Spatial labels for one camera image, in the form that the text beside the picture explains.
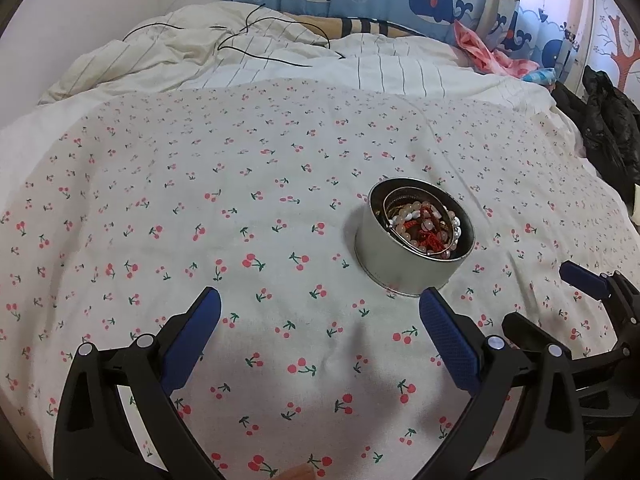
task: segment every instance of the finger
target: finger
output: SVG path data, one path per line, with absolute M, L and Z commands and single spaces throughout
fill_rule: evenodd
M 315 478 L 316 473 L 311 464 L 301 464 L 287 469 L 273 480 L 314 480 Z

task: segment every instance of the pink cloth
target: pink cloth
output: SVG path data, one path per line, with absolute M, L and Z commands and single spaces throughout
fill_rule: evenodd
M 465 50 L 475 66 L 482 72 L 497 75 L 512 75 L 518 79 L 538 69 L 538 64 L 528 59 L 510 59 L 505 53 L 490 52 L 478 35 L 459 21 L 453 23 L 458 46 Z

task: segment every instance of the cherry print bedsheet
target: cherry print bedsheet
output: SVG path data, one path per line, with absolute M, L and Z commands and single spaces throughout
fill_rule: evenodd
M 62 135 L 1 212 L 2 409 L 50 464 L 78 345 L 126 346 L 212 285 L 223 317 L 172 401 L 226 478 L 301 462 L 319 477 L 412 478 L 468 396 L 417 300 L 353 255 L 368 190 L 399 175 L 442 186 L 474 222 L 478 242 L 442 290 L 457 312 L 490 334 L 517 310 L 578 356 L 612 346 L 602 306 L 558 265 L 637 281 L 638 247 L 544 116 L 308 80 L 130 94 Z

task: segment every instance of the blue gripper pad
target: blue gripper pad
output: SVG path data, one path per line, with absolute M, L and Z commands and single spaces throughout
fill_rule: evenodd
M 473 397 L 480 389 L 479 359 L 443 306 L 439 295 L 429 289 L 420 295 L 420 320 L 438 349 L 451 378 Z
M 606 300 L 610 296 L 607 280 L 571 261 L 560 265 L 560 278 L 594 300 Z
M 215 288 L 202 298 L 183 329 L 164 354 L 160 385 L 167 396 L 187 383 L 202 349 L 220 319 L 222 300 Z

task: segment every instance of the black jacket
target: black jacket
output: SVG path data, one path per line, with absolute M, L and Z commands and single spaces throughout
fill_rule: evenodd
M 580 130 L 589 162 L 633 206 L 634 184 L 640 185 L 640 111 L 606 72 L 586 66 L 582 82 L 586 103 L 559 82 L 551 95 Z

